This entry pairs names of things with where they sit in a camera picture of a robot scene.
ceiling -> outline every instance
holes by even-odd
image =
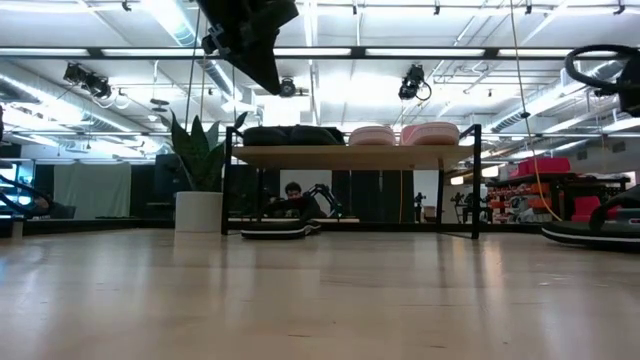
[[[195,28],[198,22],[196,3],[176,1],[180,2]],[[161,25],[162,20],[145,7],[148,2],[129,1],[133,11],[126,12],[117,0],[2,1],[0,47],[177,46]],[[514,2],[519,4],[515,23],[522,47],[573,48],[602,42],[637,46],[640,43],[636,35],[640,33],[640,0],[625,0],[627,8],[620,15],[613,14],[618,9],[617,0],[532,0],[534,11],[529,15],[525,15],[527,1]],[[276,46],[513,47],[508,0],[440,0],[438,16],[434,15],[434,3],[357,0],[357,15],[354,15],[352,0],[298,1],[301,14],[282,27]],[[198,37],[206,34],[206,28],[207,24],[201,18]],[[137,130],[166,131],[160,121],[151,122],[148,118],[153,113],[151,98],[169,101],[180,120],[201,114],[206,124],[215,120],[224,124],[234,118],[233,107],[227,109],[231,111],[223,109],[227,99],[218,86],[197,64],[192,71],[191,61],[161,60],[156,71],[154,61],[148,60],[83,60],[81,64],[85,68],[109,78],[114,93],[126,94],[115,98],[115,102],[112,98],[99,103],[91,101],[88,94],[77,87],[62,94],[62,90],[69,87],[62,76],[70,61],[3,60],[0,55],[0,64],[3,62],[13,66],[11,69],[26,70],[42,79],[42,83],[59,85],[56,94],[61,96],[61,101],[72,102],[81,97],[85,101],[83,111],[103,111],[104,117],[113,116],[140,126]],[[253,90],[256,105],[271,101],[272,96],[266,95],[247,76],[224,61],[218,63],[238,88]],[[416,63],[424,67],[433,88],[432,98],[421,106],[418,101],[403,102],[398,98],[402,77],[411,64]],[[303,123],[317,121],[322,125],[340,126],[345,131],[369,123],[399,126],[449,121],[461,127],[472,123],[488,126],[498,119],[498,115],[517,108],[520,103],[515,61],[314,60],[310,66],[305,59],[287,59],[278,60],[277,66],[281,77],[293,78],[298,87],[314,89],[316,114],[311,111],[312,101],[308,96],[297,99],[295,104],[301,110]],[[522,62],[524,95],[534,97],[537,92],[544,92],[549,85],[557,83],[562,68],[562,61]],[[591,97],[587,101],[587,97],[585,91],[578,91],[541,109],[532,120],[539,124],[534,130],[542,132],[598,106],[603,112],[615,107],[606,99]],[[100,110],[99,106],[108,108]],[[250,124],[257,121],[257,116],[250,117]],[[585,119],[568,130],[593,131],[593,121]],[[606,124],[608,120],[603,117],[598,121],[598,124],[603,121]],[[50,129],[59,129],[58,124],[50,125]],[[38,128],[46,129],[47,124]],[[514,125],[504,131],[522,132],[522,128]],[[506,146],[504,143],[491,145],[496,148]]]

